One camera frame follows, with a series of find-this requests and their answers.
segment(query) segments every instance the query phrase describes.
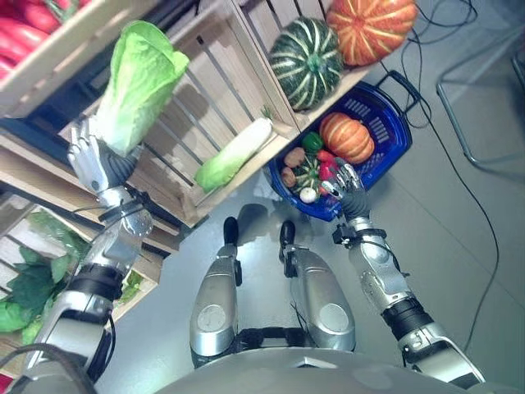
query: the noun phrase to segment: gray floor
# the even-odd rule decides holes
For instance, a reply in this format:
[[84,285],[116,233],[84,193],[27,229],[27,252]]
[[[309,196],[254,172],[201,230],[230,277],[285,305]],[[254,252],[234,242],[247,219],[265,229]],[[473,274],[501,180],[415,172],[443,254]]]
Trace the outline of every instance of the gray floor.
[[[450,3],[441,8],[448,23],[459,19],[458,9]],[[429,10],[433,2],[420,4]],[[472,167],[461,154],[434,87],[446,67],[523,22],[525,9],[519,0],[506,2],[507,8],[496,0],[475,4],[480,17],[474,25],[423,49],[422,93],[432,106],[439,134],[486,208],[500,242],[500,270],[483,305],[469,355],[487,379],[523,389],[525,160],[500,164],[491,171]],[[427,39],[436,34],[431,30]],[[413,48],[407,55],[411,76],[418,67],[416,59]],[[476,83],[450,91],[475,153],[486,158],[525,151],[523,93],[508,58],[494,60],[482,59],[474,70],[467,67],[458,76],[475,76]],[[399,68],[399,52],[386,59],[386,65]],[[367,80],[374,82],[381,75],[376,67]],[[396,88],[389,92],[396,96]],[[414,121],[422,121],[418,110],[414,112]],[[372,219],[387,230],[403,270],[412,273],[409,283],[418,298],[462,345],[494,267],[495,247],[482,213],[455,177],[429,127],[413,130],[412,148],[373,186],[370,199]],[[400,364],[395,339],[361,292],[347,252],[331,244],[334,225],[301,215],[281,201],[258,172],[210,214],[181,244],[178,254],[165,261],[161,286],[117,323],[116,353],[98,383],[100,392],[152,393],[191,372],[189,317],[200,281],[221,245],[222,222],[229,215],[240,217],[241,226],[241,328],[296,325],[276,242],[280,224],[291,218],[298,241],[331,265],[343,287],[358,324],[356,351]],[[248,222],[247,217],[257,219]],[[255,305],[258,314],[253,313]]]

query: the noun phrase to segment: orange pumpkin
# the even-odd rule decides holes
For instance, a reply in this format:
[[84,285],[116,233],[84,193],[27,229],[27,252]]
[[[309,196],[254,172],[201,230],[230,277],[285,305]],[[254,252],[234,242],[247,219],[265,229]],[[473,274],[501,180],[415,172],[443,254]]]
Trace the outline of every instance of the orange pumpkin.
[[320,134],[329,150],[351,164],[364,162],[375,148],[368,129],[344,113],[327,115],[321,121]]
[[417,16],[414,0],[334,0],[326,22],[339,36],[345,63],[364,66],[398,48]]

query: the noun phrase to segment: metal chair leg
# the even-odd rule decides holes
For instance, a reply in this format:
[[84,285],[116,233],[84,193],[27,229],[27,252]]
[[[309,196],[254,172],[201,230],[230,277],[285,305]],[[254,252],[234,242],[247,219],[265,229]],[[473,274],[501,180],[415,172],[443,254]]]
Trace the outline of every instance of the metal chair leg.
[[[498,158],[477,158],[473,155],[472,150],[470,149],[470,146],[468,145],[467,139],[465,138],[465,135],[463,133],[463,130],[461,128],[461,125],[459,124],[459,120],[456,117],[454,110],[452,109],[452,105],[449,101],[449,98],[446,95],[445,89],[443,88],[443,84],[447,83],[448,80],[445,78],[449,73],[452,71],[457,70],[464,64],[472,61],[476,57],[481,56],[484,53],[487,53],[491,49],[501,45],[507,40],[514,40],[516,39],[521,33],[522,33],[523,27],[521,26],[519,29],[512,29],[508,34],[506,34],[502,39],[497,40],[491,45],[488,45],[481,49],[480,51],[474,53],[473,55],[470,55],[466,58],[464,58],[461,62],[456,63],[452,67],[449,67],[447,70],[445,70],[437,79],[436,83],[436,92],[437,95],[440,97],[441,102],[443,103],[443,107],[445,107],[445,111],[447,115],[449,116],[450,122],[452,123],[452,127],[454,128],[454,131],[456,133],[456,136],[458,137],[459,143],[461,144],[461,148],[463,149],[463,154],[468,159],[468,161],[475,167],[482,167],[483,165],[489,165],[489,164],[495,164],[495,163],[502,163],[507,162],[509,160],[515,160],[517,158],[521,158],[525,153],[519,152],[519,153],[512,153],[505,156],[500,156]],[[513,66],[514,70],[518,74],[518,78],[520,79],[520,82],[525,89],[525,80],[523,79],[523,70],[521,70],[520,65],[518,64],[517,56],[514,56],[513,58]]]

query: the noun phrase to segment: blue basket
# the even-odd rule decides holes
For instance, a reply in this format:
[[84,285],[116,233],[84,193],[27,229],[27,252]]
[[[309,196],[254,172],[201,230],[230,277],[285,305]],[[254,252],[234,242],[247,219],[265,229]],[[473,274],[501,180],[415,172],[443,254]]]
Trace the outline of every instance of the blue basket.
[[[387,77],[398,81],[413,101],[402,112],[397,104],[379,86]],[[301,145],[301,140],[309,131],[319,132],[321,120],[331,112],[342,112],[361,121],[370,131],[376,144],[372,156],[354,168],[361,176],[365,189],[370,189],[377,180],[409,149],[412,144],[409,125],[405,113],[420,99],[418,91],[397,71],[391,71],[376,86],[365,82],[357,83],[347,94],[327,109],[310,127],[294,141],[288,144],[266,167],[267,179],[273,190],[283,199],[288,200],[300,211],[330,222],[340,213],[340,203],[331,195],[322,196],[313,204],[303,203],[297,195],[282,183],[281,170],[285,166],[284,157],[294,147]]]

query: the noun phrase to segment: lettuce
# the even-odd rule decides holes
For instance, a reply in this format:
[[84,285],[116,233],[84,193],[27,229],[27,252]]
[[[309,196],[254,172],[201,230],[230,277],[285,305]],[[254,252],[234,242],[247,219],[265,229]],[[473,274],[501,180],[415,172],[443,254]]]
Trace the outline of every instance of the lettuce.
[[146,136],[188,63],[155,25],[128,24],[113,51],[111,77],[96,116],[97,137],[125,157]]

